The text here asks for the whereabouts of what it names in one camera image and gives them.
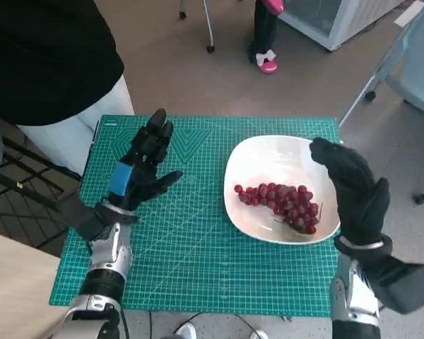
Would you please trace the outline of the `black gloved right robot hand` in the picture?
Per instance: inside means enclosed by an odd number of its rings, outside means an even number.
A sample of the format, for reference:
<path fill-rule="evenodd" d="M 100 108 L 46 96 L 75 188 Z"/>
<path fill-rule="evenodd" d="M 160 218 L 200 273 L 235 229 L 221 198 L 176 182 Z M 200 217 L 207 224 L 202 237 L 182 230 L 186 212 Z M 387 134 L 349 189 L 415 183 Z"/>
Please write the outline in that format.
<path fill-rule="evenodd" d="M 327 139 L 314 138 L 310 152 L 315 162 L 326 167 L 334 184 L 341 235 L 357 246 L 380 242 L 390 202 L 388 179 L 375 179 L 359 153 Z"/>

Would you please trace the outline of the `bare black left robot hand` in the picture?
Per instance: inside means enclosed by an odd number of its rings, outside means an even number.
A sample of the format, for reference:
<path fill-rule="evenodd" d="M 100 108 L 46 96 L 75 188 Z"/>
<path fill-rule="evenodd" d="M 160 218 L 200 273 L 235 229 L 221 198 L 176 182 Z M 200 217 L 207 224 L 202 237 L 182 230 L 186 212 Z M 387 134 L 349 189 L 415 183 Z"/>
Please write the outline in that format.
<path fill-rule="evenodd" d="M 107 200 L 123 210 L 134 211 L 146 201 L 165 193 L 183 172 L 158 177 L 158 165 L 166 155 L 174 131 L 166 111 L 158 109 L 131 141 L 130 149 L 116 164 Z"/>

